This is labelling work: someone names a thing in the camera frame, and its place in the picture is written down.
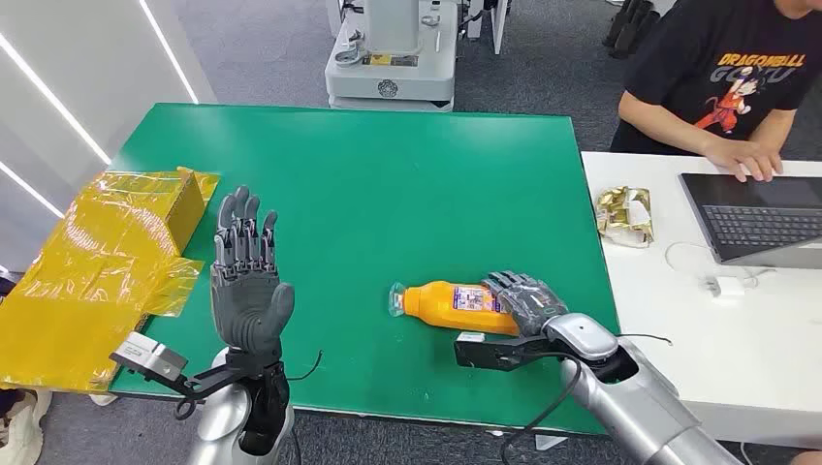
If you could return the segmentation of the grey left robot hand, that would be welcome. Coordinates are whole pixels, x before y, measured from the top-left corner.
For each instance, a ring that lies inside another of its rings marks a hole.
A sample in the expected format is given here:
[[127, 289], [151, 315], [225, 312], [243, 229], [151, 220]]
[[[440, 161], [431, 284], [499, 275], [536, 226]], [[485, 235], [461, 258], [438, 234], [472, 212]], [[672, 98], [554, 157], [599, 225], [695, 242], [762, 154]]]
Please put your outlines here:
[[220, 203], [209, 269], [211, 312], [228, 346], [257, 356], [281, 357], [281, 334], [295, 307], [294, 287], [276, 263], [277, 213], [260, 220], [260, 199], [246, 185]]

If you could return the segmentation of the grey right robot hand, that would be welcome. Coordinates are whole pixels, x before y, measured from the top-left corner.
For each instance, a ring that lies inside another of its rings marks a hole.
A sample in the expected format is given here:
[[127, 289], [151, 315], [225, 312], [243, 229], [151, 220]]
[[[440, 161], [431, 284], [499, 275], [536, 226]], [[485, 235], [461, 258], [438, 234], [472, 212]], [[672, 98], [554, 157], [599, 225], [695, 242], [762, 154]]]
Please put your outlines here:
[[545, 282], [525, 273], [494, 271], [481, 284], [512, 316], [520, 336], [539, 335], [548, 320], [568, 313], [566, 304]]

